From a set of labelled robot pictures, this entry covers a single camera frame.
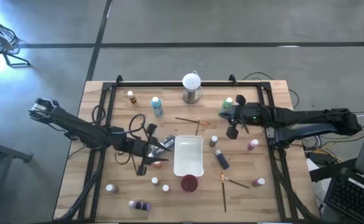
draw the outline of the white container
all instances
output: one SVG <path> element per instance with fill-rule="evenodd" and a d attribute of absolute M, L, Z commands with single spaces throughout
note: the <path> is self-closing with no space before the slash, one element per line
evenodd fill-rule
<path fill-rule="evenodd" d="M 201 177 L 203 168 L 203 139 L 201 136 L 176 136 L 174 152 L 174 174 Z"/>

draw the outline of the keyboard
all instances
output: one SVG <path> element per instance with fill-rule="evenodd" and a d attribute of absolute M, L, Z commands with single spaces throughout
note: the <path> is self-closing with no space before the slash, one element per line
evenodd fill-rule
<path fill-rule="evenodd" d="M 342 168 L 332 178 L 324 202 L 346 217 L 364 223 L 364 178 Z"/>

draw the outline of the wooden table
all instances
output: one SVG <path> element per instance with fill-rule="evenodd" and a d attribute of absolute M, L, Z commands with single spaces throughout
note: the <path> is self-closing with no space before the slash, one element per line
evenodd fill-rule
<path fill-rule="evenodd" d="M 273 91 L 274 103 L 278 107 L 292 108 L 286 81 L 269 81 Z M 79 118 L 91 121 L 91 111 L 98 105 L 103 82 L 87 82 L 84 90 Z M 132 90 L 137 103 L 131 104 L 126 92 Z M 255 88 L 250 87 L 205 87 L 201 99 L 192 105 L 182 99 L 182 88 L 179 87 L 118 87 L 113 110 L 112 125 L 128 128 L 130 119 L 138 113 L 146 115 L 146 125 L 158 125 L 155 136 L 161 141 L 168 135 L 194 135 L 197 124 L 175 119 L 176 116 L 198 119 L 209 122 L 208 127 L 200 126 L 198 135 L 204 139 L 203 163 L 204 175 L 198 178 L 198 189 L 193 193 L 185 193 L 180 187 L 180 177 L 173 173 L 173 153 L 165 153 L 168 158 L 161 169 L 149 166 L 145 176 L 136 177 L 133 163 L 119 165 L 114 160 L 115 150 L 107 149 L 103 177 L 101 180 L 98 201 L 97 222 L 257 222 L 280 221 L 274 193 L 268 149 L 265 142 L 264 129 L 249 126 L 250 134 L 240 131 L 238 139 L 226 137 L 228 123 L 218 116 L 222 102 L 227 97 L 233 99 L 237 94 L 245 96 L 247 101 L 258 101 Z M 150 100 L 153 96 L 162 99 L 164 116 L 156 118 Z M 144 138 L 143 132 L 138 136 Z M 223 211 L 222 186 L 220 172 L 222 168 L 214 155 L 214 148 L 208 143 L 211 136 L 218 136 L 215 149 L 225 155 L 230 168 L 224 170 L 225 177 L 251 185 L 258 177 L 266 179 L 266 185 L 246 189 L 231 182 L 225 182 L 227 213 Z M 259 140 L 259 146 L 252 151 L 246 145 L 252 139 Z M 73 142 L 70 152 L 82 146 Z M 88 161 L 88 149 L 84 149 L 67 162 L 62 186 L 54 217 L 63 215 L 80 194 Z M 127 156 L 118 156 L 124 161 Z M 301 147 L 290 147 L 287 150 L 287 161 L 291 182 L 302 202 L 313 213 L 318 215 L 317 205 L 312 189 L 309 171 Z M 151 178 L 158 177 L 161 184 L 168 184 L 172 191 L 168 194 L 151 184 Z M 107 184 L 119 187 L 118 194 L 108 193 Z M 86 206 L 89 214 L 91 191 Z M 288 201 L 283 192 L 284 203 L 289 212 Z M 145 212 L 128 207 L 130 200 L 143 200 L 152 203 L 152 210 Z"/>

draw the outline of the gray floor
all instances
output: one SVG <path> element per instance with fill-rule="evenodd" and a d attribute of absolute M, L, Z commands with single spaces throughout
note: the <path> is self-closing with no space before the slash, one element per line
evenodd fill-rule
<path fill-rule="evenodd" d="M 0 0 L 0 22 L 28 44 L 94 43 L 106 0 Z M 115 1 L 103 42 L 364 42 L 364 0 Z M 0 144 L 33 153 L 14 161 L 0 196 L 0 223 L 52 218 L 70 142 L 33 122 L 37 97 L 78 111 L 93 49 L 22 49 L 31 68 L 9 68 L 0 56 Z M 101 49 L 93 80 L 204 80 L 264 72 L 286 79 L 296 110 L 364 111 L 364 47 Z M 342 159 L 361 141 L 338 144 Z"/>

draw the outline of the paint bottle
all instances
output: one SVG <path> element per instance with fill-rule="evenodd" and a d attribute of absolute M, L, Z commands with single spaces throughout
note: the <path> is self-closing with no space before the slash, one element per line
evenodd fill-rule
<path fill-rule="evenodd" d="M 256 146 L 258 146 L 259 141 L 257 139 L 252 140 L 247 146 L 246 148 L 249 150 L 254 149 Z"/>
<path fill-rule="evenodd" d="M 158 186 L 159 185 L 159 180 L 157 177 L 153 177 L 151 179 L 151 183 L 154 184 L 154 186 Z"/>
<path fill-rule="evenodd" d="M 212 136 L 211 141 L 209 141 L 209 146 L 215 147 L 218 142 L 218 136 Z"/>
<path fill-rule="evenodd" d="M 144 211 L 150 211 L 151 210 L 151 203 L 150 202 L 136 202 L 136 201 L 130 200 L 128 205 L 129 205 L 130 208 L 134 208 L 134 209 L 140 209 L 140 210 L 144 210 Z"/>
<path fill-rule="evenodd" d="M 115 194 L 115 193 L 118 193 L 119 188 L 117 186 L 113 185 L 113 184 L 108 184 L 106 186 L 106 190 L 108 192 L 111 192 L 111 193 L 114 193 Z"/>
<path fill-rule="evenodd" d="M 165 192 L 165 193 L 168 193 L 170 192 L 170 188 L 167 184 L 164 184 L 164 186 L 162 186 L 162 190 Z"/>
<path fill-rule="evenodd" d="M 162 110 L 161 100 L 158 97 L 153 97 L 151 100 L 151 106 L 154 109 L 154 115 L 158 118 L 164 115 L 164 111 Z"/>
<path fill-rule="evenodd" d="M 233 106 L 233 99 L 231 97 L 228 97 L 227 99 L 224 100 L 222 104 L 221 112 L 230 110 L 231 106 Z"/>
<path fill-rule="evenodd" d="M 152 165 L 157 169 L 160 169 L 162 167 L 162 162 L 161 161 L 153 162 Z"/>
<path fill-rule="evenodd" d="M 133 94 L 132 91 L 128 91 L 127 95 L 128 95 L 129 100 L 131 101 L 131 103 L 136 103 L 137 102 L 136 97 L 135 97 L 135 95 Z"/>
<path fill-rule="evenodd" d="M 266 181 L 264 180 L 264 178 L 258 178 L 254 181 L 252 181 L 252 186 L 254 187 L 260 187 L 262 185 L 264 185 L 266 183 Z"/>
<path fill-rule="evenodd" d="M 217 156 L 220 165 L 222 165 L 223 169 L 229 168 L 229 163 L 227 163 L 225 156 L 223 153 L 220 152 L 220 150 L 215 151 L 215 155 Z"/>

